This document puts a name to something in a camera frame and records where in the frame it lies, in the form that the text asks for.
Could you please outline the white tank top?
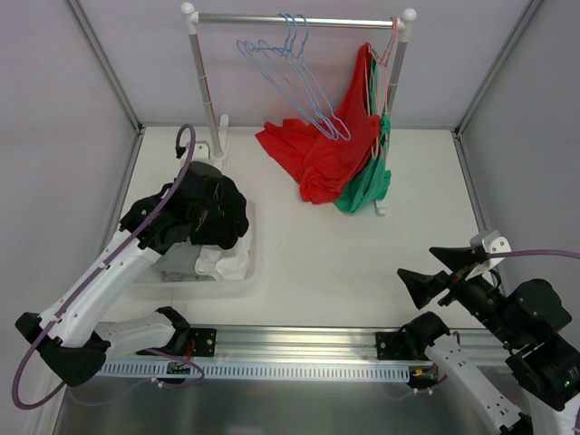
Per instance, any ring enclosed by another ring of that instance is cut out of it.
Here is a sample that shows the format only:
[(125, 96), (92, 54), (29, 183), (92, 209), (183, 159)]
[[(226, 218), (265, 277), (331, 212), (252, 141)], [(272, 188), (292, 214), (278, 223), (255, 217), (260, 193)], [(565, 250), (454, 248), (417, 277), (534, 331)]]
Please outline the white tank top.
[(250, 266), (251, 236), (240, 237), (230, 249), (203, 246), (195, 264), (198, 276), (215, 281), (237, 281), (246, 278)]

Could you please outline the black tank top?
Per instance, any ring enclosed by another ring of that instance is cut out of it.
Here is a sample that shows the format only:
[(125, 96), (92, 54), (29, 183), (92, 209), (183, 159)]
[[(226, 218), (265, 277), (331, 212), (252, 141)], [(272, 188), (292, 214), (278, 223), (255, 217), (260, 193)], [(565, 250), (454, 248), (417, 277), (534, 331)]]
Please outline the black tank top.
[(200, 229), (189, 235), (192, 245), (231, 249), (249, 229), (246, 198), (231, 178), (222, 179), (221, 203), (208, 212)]

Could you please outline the grey tank top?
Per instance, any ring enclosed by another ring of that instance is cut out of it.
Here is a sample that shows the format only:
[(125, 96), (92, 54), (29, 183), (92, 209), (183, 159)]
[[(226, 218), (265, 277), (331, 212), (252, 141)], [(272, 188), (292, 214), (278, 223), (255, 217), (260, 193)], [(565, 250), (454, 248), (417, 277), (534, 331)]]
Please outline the grey tank top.
[(189, 243), (176, 244), (152, 268), (159, 273), (162, 282), (195, 281), (198, 279), (195, 265), (201, 248)]

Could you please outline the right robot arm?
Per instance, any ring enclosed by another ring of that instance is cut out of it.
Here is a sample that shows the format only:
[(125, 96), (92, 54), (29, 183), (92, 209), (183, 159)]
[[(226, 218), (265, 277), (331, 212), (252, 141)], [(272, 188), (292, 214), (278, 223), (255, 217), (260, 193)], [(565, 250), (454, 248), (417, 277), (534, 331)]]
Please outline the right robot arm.
[(420, 315), (397, 333), (396, 343), (413, 358), (427, 358), (462, 389), (480, 418), (497, 434), (576, 434), (579, 431), (579, 352), (560, 334), (571, 314), (544, 279), (521, 283), (503, 295), (484, 274), (499, 261), (521, 256), (578, 258), (554, 249), (514, 251), (501, 245), (433, 247), (430, 253), (448, 269), (424, 275), (397, 271), (416, 307), (435, 296), (441, 306), (462, 305), (507, 351), (507, 367), (527, 399), (523, 412), (506, 399), (462, 352), (457, 336), (434, 313)]

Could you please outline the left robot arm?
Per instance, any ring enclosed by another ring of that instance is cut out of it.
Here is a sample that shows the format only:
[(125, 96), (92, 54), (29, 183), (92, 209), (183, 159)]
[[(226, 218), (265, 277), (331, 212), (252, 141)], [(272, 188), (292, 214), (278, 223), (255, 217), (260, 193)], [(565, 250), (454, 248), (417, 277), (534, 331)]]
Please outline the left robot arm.
[(66, 385), (89, 381), (117, 357), (153, 349), (182, 356), (189, 350), (189, 322), (171, 307), (120, 323), (102, 318), (141, 272), (201, 228), (221, 203), (223, 181), (217, 168), (190, 163), (183, 179), (133, 204), (93, 270), (74, 288), (43, 312), (24, 313), (16, 320), (19, 333), (37, 346)]

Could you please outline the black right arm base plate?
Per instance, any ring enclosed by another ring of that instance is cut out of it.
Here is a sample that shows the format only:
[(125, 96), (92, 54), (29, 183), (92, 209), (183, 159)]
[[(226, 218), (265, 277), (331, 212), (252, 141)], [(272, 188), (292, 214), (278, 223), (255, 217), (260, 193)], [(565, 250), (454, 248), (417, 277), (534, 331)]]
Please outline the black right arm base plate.
[(376, 357), (379, 361), (427, 361), (425, 350), (444, 336), (421, 335), (410, 331), (377, 332), (374, 335)]

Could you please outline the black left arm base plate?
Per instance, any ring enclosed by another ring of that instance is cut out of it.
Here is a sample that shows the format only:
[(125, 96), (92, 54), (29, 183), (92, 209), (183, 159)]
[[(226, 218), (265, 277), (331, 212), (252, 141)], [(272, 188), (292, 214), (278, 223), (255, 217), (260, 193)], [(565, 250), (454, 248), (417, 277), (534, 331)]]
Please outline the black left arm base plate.
[(218, 331), (214, 328), (190, 328), (185, 355), (189, 358), (215, 356)]

